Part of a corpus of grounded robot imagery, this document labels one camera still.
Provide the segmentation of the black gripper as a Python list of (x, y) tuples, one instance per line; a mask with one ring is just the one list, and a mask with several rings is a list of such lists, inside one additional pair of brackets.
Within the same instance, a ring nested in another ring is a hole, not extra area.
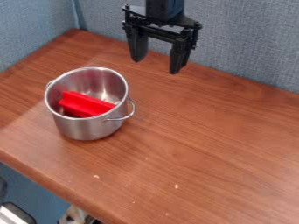
[(197, 48), (202, 23), (185, 15), (185, 0), (145, 0), (145, 6), (125, 5), (126, 30), (134, 62), (145, 59), (149, 38), (171, 40), (170, 74), (178, 74), (187, 65)]

